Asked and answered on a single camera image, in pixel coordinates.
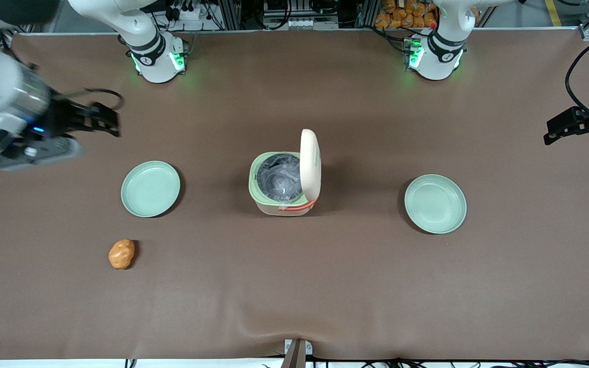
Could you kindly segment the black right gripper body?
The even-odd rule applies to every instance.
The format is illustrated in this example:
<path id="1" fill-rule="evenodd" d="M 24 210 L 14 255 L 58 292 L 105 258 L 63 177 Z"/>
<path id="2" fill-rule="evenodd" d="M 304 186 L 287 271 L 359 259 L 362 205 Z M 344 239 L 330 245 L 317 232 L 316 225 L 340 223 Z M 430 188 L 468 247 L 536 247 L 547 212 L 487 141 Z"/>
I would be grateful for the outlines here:
<path id="1" fill-rule="evenodd" d="M 86 108 L 58 93 L 51 93 L 49 97 L 47 108 L 33 121 L 34 143 L 54 137 L 70 137 L 70 132 L 91 132 Z"/>

